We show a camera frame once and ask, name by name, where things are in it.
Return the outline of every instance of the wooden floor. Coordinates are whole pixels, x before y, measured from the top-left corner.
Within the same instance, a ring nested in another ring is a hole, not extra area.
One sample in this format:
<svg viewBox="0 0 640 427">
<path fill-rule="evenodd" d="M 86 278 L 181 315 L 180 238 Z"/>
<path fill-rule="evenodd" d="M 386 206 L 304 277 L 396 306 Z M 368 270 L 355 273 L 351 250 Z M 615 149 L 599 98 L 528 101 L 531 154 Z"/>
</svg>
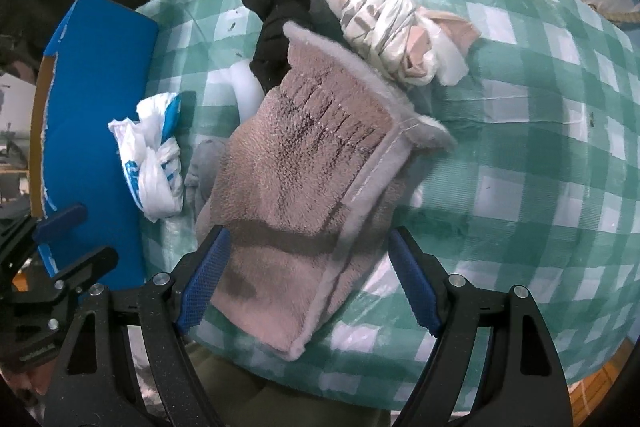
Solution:
<svg viewBox="0 0 640 427">
<path fill-rule="evenodd" d="M 571 409 L 574 414 L 574 427 L 580 425 L 587 418 L 611 389 L 622 367 L 628 360 L 633 347 L 632 342 L 629 339 L 625 339 L 611 360 L 599 371 L 569 388 Z"/>
</svg>

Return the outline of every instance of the green checkered tablecloth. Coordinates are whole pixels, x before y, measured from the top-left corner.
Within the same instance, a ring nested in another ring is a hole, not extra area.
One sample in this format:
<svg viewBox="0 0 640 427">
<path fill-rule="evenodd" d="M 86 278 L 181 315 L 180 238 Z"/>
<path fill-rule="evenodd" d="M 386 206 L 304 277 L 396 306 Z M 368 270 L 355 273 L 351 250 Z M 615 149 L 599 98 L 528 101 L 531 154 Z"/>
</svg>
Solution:
<svg viewBox="0 0 640 427">
<path fill-rule="evenodd" d="M 628 332 L 640 301 L 640 80 L 627 36 L 578 0 L 422 0 L 474 22 L 482 38 L 457 86 L 414 87 L 418 110 L 458 141 L 421 158 L 422 182 L 394 217 L 424 251 L 473 284 L 536 298 L 569 382 L 593 372 Z M 161 31 L 147 95 L 182 93 L 183 168 L 194 145 L 238 125 L 225 73 L 252 57 L 260 21 L 240 0 L 154 0 Z M 192 216 L 142 220 L 148 272 L 196 246 Z M 400 409 L 434 338 L 419 328 L 388 258 L 284 362 L 213 307 L 192 335 L 214 353 L 302 391 Z M 457 407 L 468 409 L 482 344 Z"/>
</svg>

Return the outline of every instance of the blue cardboard panel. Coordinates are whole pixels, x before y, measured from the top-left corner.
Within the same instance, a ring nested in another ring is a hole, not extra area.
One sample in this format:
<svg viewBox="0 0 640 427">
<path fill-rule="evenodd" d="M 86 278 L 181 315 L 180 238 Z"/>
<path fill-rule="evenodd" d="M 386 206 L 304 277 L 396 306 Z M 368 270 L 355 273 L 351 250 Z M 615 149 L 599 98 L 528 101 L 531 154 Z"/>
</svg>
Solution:
<svg viewBox="0 0 640 427">
<path fill-rule="evenodd" d="M 137 286 L 145 273 L 140 213 L 107 124 L 137 120 L 157 35 L 155 22 L 119 4 L 76 0 L 45 50 L 55 67 L 42 144 L 44 212 L 74 203 L 88 211 L 48 244 L 49 254 L 62 269 L 94 248 L 114 247 L 120 261 L 101 280 L 112 289 Z"/>
</svg>

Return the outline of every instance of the metal bolt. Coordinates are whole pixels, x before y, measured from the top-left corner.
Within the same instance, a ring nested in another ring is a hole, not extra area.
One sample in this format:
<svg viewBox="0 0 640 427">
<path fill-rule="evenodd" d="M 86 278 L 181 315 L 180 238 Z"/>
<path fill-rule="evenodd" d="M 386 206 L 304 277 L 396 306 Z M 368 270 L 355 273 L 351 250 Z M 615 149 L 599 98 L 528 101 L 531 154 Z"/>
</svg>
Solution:
<svg viewBox="0 0 640 427">
<path fill-rule="evenodd" d="M 166 272 L 160 272 L 154 275 L 154 284 L 156 286 L 164 286 L 170 280 L 171 280 L 171 276 Z"/>
<path fill-rule="evenodd" d="M 529 290 L 527 290 L 524 286 L 514 286 L 513 292 L 517 297 L 520 297 L 521 299 L 526 299 L 527 297 L 529 297 Z"/>
<path fill-rule="evenodd" d="M 89 288 L 90 295 L 93 295 L 94 297 L 96 295 L 100 295 L 102 292 L 104 292 L 104 284 L 100 284 L 99 282 L 93 284 L 91 288 Z"/>
<path fill-rule="evenodd" d="M 459 273 L 452 273 L 451 275 L 449 275 L 449 282 L 451 283 L 451 285 L 460 288 L 460 286 L 465 285 L 466 279 Z"/>
</svg>

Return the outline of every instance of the cardboard box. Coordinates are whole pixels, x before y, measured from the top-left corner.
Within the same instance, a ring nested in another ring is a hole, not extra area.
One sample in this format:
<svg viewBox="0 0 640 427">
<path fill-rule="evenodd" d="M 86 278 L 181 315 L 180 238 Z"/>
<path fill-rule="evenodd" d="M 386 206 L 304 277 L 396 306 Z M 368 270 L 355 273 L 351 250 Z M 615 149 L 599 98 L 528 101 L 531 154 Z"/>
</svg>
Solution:
<svg viewBox="0 0 640 427">
<path fill-rule="evenodd" d="M 76 0 L 47 45 L 36 84 L 30 141 L 31 214 L 82 203 L 88 217 L 39 247 L 53 275 L 89 251 L 120 256 L 102 283 L 145 280 L 140 213 L 124 179 L 111 120 L 137 119 L 158 25 L 109 0 Z"/>
</svg>

